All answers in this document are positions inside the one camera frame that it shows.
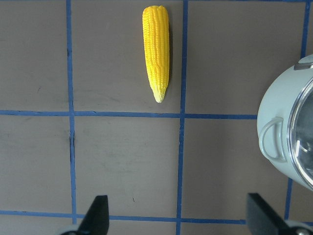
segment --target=metal rim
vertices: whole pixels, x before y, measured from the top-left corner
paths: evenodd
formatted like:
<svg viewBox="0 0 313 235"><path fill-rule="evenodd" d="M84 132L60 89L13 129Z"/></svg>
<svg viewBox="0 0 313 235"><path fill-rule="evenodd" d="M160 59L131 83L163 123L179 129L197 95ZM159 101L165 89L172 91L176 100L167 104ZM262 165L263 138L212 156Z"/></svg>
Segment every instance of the metal rim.
<svg viewBox="0 0 313 235"><path fill-rule="evenodd" d="M313 78L306 84L306 86L301 90L300 94L296 98L293 107L290 112L288 124L287 124L287 144L288 152L291 156L291 162L296 169L298 175L313 189L313 179L306 169L304 169L299 162L298 156L295 155L293 151L292 143L296 142L295 139L295 126L299 117L299 111L302 109L304 102L306 101L308 95L313 90Z"/></svg>

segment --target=pot lid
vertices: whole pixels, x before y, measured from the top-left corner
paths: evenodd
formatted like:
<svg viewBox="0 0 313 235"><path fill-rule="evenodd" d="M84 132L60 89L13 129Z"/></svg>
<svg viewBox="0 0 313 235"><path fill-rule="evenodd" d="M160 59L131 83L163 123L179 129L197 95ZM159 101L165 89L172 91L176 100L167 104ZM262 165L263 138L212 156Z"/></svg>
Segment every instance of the pot lid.
<svg viewBox="0 0 313 235"><path fill-rule="evenodd" d="M313 62L313 56L308 57L300 60L298 65L301 63L309 64ZM298 174L313 188L312 91L313 79L311 79L301 91L291 110L288 123L288 147L292 156L292 163L297 169Z"/></svg>

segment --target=gray floor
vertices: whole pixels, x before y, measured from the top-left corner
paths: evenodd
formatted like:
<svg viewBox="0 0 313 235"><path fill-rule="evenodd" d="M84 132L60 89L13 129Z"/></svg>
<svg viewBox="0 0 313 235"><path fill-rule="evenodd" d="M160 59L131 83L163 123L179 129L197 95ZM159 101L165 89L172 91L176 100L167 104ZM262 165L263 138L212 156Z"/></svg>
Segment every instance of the gray floor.
<svg viewBox="0 0 313 235"><path fill-rule="evenodd" d="M161 4L170 18L172 76L158 104L141 15ZM186 113L256 115L271 82L301 57L304 13L304 2L189 1ZM182 0L71 2L73 191L66 1L0 1L1 234L53 234L72 217L79 223L99 194L109 196L115 216L110 235L177 234L180 119L154 113L180 113L182 17ZM285 216L288 178L260 153L255 119L186 118L183 159L181 217L212 223L183 222L180 234L249 234L229 224L245 220L248 192ZM312 195L293 183L290 219L313 222Z"/></svg>

